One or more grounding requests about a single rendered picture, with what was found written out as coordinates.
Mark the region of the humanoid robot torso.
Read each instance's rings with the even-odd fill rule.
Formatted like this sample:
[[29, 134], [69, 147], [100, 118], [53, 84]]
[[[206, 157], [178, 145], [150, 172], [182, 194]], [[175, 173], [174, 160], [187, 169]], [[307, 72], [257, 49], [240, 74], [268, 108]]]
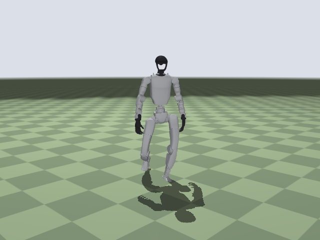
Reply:
[[150, 97], [152, 102], [156, 107], [156, 110], [153, 112], [155, 117], [155, 124], [163, 124], [168, 122], [168, 112], [165, 110], [165, 106], [171, 96], [171, 86], [172, 78], [170, 75], [163, 73], [165, 76], [158, 76], [159, 73], [151, 75], [151, 82], [149, 83], [150, 87]]

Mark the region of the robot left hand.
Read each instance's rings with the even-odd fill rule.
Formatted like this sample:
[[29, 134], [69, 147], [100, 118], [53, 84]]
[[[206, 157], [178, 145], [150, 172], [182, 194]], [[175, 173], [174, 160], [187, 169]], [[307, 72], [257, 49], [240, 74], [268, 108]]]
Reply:
[[185, 119], [186, 119], [185, 115], [184, 115], [184, 114], [182, 114], [182, 115], [181, 115], [182, 127], [180, 128], [179, 132], [182, 132], [182, 131], [183, 131], [183, 129], [184, 129], [185, 122], [186, 122], [186, 121], [185, 121]]

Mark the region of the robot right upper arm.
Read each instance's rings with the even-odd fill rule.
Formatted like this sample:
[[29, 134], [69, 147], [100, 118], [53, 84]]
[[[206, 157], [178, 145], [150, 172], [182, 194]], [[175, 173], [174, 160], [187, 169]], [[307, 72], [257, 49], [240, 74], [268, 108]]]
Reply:
[[144, 94], [147, 90], [147, 87], [148, 87], [147, 85], [151, 83], [151, 79], [152, 79], [152, 76], [147, 76], [142, 79], [142, 82], [139, 88], [139, 93], [138, 93], [138, 95], [141, 95], [140, 102], [142, 103], [146, 100], [146, 97], [144, 96]]

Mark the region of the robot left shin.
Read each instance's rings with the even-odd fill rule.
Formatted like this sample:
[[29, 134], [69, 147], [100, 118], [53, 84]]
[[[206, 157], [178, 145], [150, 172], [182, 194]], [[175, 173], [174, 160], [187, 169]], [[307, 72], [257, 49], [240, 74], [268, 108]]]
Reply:
[[174, 166], [176, 157], [177, 157], [177, 150], [174, 150], [172, 154], [167, 153], [166, 154], [166, 161], [165, 161], [165, 171], [164, 171], [164, 178], [166, 176], [169, 176], [170, 172], [171, 172], [171, 168]]

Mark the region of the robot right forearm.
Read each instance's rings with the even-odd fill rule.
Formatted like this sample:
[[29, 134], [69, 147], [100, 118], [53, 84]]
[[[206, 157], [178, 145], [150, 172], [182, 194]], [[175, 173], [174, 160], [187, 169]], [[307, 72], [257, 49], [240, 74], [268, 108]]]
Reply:
[[135, 110], [135, 119], [138, 118], [138, 114], [141, 115], [141, 118], [142, 118], [142, 107], [143, 107], [143, 103], [140, 101], [141, 99], [141, 95], [139, 94], [137, 96], [137, 99], [136, 99], [136, 110]]

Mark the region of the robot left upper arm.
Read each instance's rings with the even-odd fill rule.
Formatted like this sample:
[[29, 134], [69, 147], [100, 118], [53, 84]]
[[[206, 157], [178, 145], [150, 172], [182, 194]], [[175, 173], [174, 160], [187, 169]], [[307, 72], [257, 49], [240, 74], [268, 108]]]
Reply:
[[176, 102], [179, 102], [179, 101], [182, 101], [181, 99], [181, 89], [180, 89], [180, 84], [179, 84], [179, 79], [175, 76], [171, 76], [171, 79], [172, 79], [172, 84], [173, 84], [173, 89], [174, 89], [174, 92], [175, 92], [175, 101]]

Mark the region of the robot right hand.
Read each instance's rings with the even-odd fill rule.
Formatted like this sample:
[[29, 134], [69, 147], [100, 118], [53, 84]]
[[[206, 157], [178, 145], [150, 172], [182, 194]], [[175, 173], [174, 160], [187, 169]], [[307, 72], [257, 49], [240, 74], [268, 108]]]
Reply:
[[141, 131], [141, 128], [142, 129], [144, 129], [143, 128], [143, 126], [141, 125], [141, 115], [140, 114], [138, 114], [138, 118], [135, 118], [135, 132], [137, 133], [137, 134], [139, 134], [139, 135], [142, 135], [143, 134], [143, 132]]

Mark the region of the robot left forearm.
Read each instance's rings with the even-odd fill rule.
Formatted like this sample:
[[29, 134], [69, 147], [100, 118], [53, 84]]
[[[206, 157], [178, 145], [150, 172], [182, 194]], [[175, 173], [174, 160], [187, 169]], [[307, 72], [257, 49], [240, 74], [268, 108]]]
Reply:
[[179, 113], [180, 113], [180, 117], [182, 117], [182, 114], [184, 114], [185, 117], [186, 117], [183, 97], [182, 97], [182, 95], [180, 95], [180, 96], [181, 96], [181, 100], [182, 100], [182, 101], [179, 101], [179, 102], [177, 103], [178, 109], [179, 109]]

